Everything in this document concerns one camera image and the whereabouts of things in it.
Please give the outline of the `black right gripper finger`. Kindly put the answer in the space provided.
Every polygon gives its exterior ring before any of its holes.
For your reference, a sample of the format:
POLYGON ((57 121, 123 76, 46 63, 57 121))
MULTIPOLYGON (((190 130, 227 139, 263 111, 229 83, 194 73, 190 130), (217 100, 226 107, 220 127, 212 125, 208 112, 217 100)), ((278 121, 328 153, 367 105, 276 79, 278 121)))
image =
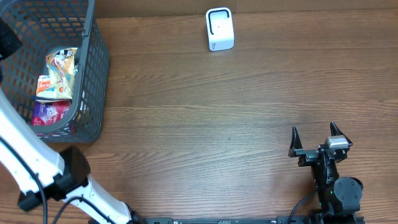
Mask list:
POLYGON ((338 128, 334 121, 330 123, 330 131, 332 136, 344 136, 349 145, 352 145, 352 141, 338 128))
POLYGON ((289 148, 289 157, 298 157, 301 155, 303 151, 302 143, 297 131, 297 127, 293 126, 292 127, 292 139, 290 143, 290 148, 289 148))

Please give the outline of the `grey plastic basket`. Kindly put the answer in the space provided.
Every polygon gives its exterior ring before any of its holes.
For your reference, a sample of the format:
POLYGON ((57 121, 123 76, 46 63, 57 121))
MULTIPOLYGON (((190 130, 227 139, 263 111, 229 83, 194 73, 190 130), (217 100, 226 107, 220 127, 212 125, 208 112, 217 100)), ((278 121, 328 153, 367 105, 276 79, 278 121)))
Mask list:
POLYGON ((1 90, 45 142, 93 142, 102 130, 109 51, 95 19, 94 1, 1 1, 2 33, 13 37, 13 54, 1 59, 1 90), (33 122, 45 56, 77 48, 77 73, 68 113, 54 124, 33 122))

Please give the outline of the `small orange juice carton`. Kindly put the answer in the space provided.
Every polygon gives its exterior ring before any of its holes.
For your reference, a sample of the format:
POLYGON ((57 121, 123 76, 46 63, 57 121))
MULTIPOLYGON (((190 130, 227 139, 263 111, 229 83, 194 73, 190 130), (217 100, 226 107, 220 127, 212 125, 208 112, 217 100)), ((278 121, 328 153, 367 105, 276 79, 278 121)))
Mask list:
POLYGON ((51 78, 49 75, 40 75, 37 81, 36 95, 45 91, 52 85, 51 78))

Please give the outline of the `yellow snack bag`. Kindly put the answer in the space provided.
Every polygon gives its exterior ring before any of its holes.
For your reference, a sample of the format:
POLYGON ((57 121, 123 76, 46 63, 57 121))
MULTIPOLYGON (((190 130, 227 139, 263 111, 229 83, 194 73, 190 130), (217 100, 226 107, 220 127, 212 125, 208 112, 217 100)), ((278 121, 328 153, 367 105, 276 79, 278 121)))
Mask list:
POLYGON ((51 100, 70 100, 75 83, 75 54, 77 47, 70 47, 46 56, 50 85, 40 94, 51 100))

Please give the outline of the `red purple pouch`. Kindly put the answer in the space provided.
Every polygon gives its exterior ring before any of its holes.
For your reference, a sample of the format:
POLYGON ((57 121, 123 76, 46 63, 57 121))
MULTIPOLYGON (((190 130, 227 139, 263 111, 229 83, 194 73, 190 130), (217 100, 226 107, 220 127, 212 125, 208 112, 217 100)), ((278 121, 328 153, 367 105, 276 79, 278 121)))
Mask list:
POLYGON ((35 102, 32 117, 33 126, 46 126, 60 121, 69 111, 71 101, 50 103, 35 102))

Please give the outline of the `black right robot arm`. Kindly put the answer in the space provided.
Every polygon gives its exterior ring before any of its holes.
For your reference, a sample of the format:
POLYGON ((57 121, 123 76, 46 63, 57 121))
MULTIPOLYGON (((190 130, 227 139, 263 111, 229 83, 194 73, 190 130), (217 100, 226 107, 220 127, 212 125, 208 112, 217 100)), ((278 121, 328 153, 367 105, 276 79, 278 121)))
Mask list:
POLYGON ((363 183, 354 177, 341 177, 336 164, 348 157, 352 141, 334 122, 330 123, 331 136, 316 149, 305 150, 297 128, 292 127, 289 157, 298 158, 299 167, 311 167, 315 190, 306 195, 292 209, 287 223, 365 224, 357 217, 363 195, 363 183), (320 208, 309 211, 306 217, 296 217, 297 209, 312 196, 317 195, 320 208))

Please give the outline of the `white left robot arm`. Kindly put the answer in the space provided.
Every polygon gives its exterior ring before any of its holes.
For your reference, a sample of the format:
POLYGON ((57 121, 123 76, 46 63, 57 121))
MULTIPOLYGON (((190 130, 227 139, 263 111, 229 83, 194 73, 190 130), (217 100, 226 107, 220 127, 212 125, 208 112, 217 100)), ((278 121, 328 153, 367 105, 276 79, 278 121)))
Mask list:
POLYGON ((108 74, 93 16, 1 16, 1 163, 19 186, 22 210, 52 198, 98 223, 136 221, 76 147, 102 130, 108 74))

